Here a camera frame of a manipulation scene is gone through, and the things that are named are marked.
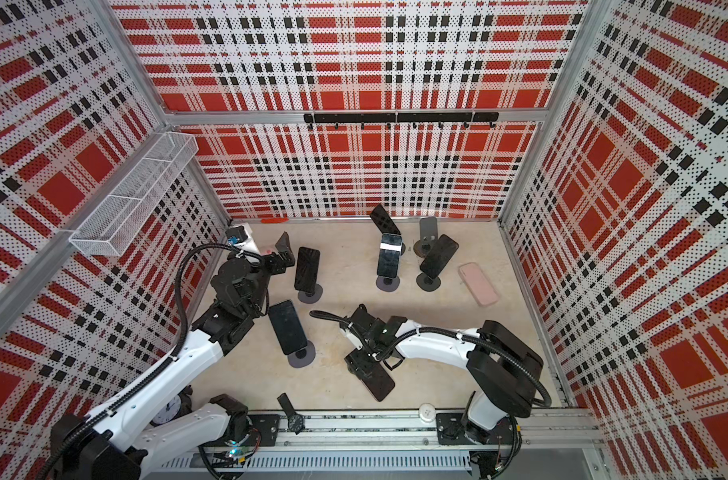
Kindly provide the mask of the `black phone near left arm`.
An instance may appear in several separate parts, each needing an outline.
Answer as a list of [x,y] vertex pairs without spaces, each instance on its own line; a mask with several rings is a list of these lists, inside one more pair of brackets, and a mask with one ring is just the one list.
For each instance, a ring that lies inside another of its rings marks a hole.
[[317,284],[321,252],[309,247],[300,247],[297,255],[294,287],[299,291],[312,293]]

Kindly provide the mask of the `grey stand near left arm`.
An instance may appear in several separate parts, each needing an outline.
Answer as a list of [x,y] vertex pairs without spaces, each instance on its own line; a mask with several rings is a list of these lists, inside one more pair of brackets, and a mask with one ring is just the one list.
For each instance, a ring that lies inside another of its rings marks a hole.
[[308,293],[305,291],[298,292],[298,300],[305,304],[317,303],[323,295],[323,287],[320,284],[314,286],[313,292]]

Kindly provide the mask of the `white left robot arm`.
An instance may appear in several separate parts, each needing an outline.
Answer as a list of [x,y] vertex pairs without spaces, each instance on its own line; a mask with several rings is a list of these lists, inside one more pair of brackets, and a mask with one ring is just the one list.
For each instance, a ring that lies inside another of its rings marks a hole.
[[[243,437],[248,409],[227,394],[160,426],[157,414],[210,366],[232,351],[266,315],[273,276],[295,265],[290,237],[283,233],[273,251],[256,248],[243,224],[226,231],[224,243],[192,248],[174,280],[180,331],[173,349],[132,383],[86,415],[63,416],[51,429],[50,456],[39,479],[143,479],[175,457],[223,437]],[[181,282],[189,262],[206,250],[229,256],[211,280],[216,297],[195,322],[187,316]]]

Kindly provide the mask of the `black smartphone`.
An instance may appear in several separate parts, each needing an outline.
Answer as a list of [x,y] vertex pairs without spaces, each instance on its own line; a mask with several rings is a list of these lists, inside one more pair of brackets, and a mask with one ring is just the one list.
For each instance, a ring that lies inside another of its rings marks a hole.
[[382,402],[395,388],[395,381],[386,369],[363,350],[353,350],[345,357],[350,373],[355,375]]

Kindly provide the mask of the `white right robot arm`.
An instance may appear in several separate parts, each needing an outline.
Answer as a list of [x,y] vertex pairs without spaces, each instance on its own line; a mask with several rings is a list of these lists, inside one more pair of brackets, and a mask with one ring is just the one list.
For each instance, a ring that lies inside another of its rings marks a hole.
[[390,372],[407,359],[430,360],[470,373],[479,389],[468,401],[457,427],[444,427],[440,433],[452,441],[486,445],[502,421],[519,439],[516,420],[528,418],[537,407],[548,408],[552,397],[540,381],[542,358],[497,321],[487,320],[477,329],[450,330],[422,325],[406,317],[383,321],[361,304],[347,317],[313,310],[310,316],[331,321],[354,345],[345,357],[349,372],[355,375],[378,400],[395,388]]

